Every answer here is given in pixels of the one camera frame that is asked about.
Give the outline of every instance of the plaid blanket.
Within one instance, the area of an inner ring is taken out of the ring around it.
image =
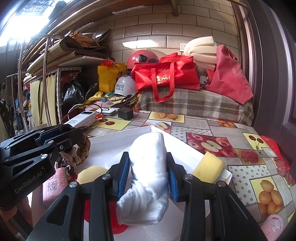
[[[159,97],[166,96],[169,88],[159,87],[158,92]],[[174,95],[163,103],[155,101],[152,89],[144,89],[137,109],[219,119],[248,126],[252,124],[254,117],[251,102],[241,105],[226,96],[206,90],[179,88],[175,88]]]

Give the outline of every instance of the screw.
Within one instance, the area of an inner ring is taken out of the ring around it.
[[[69,186],[70,186],[71,188],[74,188],[74,187],[77,186],[77,183],[78,183],[78,182],[70,182]]]
[[[45,159],[45,158],[47,158],[47,156],[48,156],[47,154],[42,154],[41,159]]]
[[[226,182],[224,182],[224,181],[218,181],[218,186],[223,188],[223,187],[226,186]]]
[[[103,176],[102,176],[102,179],[104,179],[104,180],[107,180],[107,179],[109,179],[111,177],[111,175],[110,174],[104,174]]]
[[[192,176],[191,174],[185,174],[185,175],[184,175],[184,178],[185,178],[186,180],[191,180],[191,179],[193,178],[193,176]]]

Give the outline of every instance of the white power bank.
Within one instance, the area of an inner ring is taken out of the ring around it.
[[[70,124],[75,128],[81,126],[90,126],[96,121],[97,115],[99,115],[99,113],[96,111],[83,111],[82,113],[73,117],[71,120],[67,121],[65,124]]]

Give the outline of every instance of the pink package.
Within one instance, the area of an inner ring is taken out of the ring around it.
[[[276,241],[284,229],[284,222],[277,214],[270,215],[262,224],[261,229],[268,241]]]
[[[51,205],[67,185],[64,168],[56,168],[56,173],[43,183],[43,204]]]

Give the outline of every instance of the table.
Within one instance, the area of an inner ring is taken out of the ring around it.
[[[263,222],[268,217],[266,210],[270,205],[269,212],[276,211],[287,226],[296,208],[296,185],[290,185],[278,174],[273,160],[276,154],[252,127],[194,116],[135,110],[130,121],[120,119],[117,113],[104,116],[103,120],[90,127],[87,134],[96,137],[146,125],[157,126],[203,154],[208,150],[218,156],[233,174],[229,186],[255,220]],[[270,192],[266,194],[261,185],[265,190],[273,189],[273,199],[267,205],[260,201],[266,203],[262,196],[268,196]],[[275,200],[274,196],[277,196],[275,202],[278,205],[270,204]]]

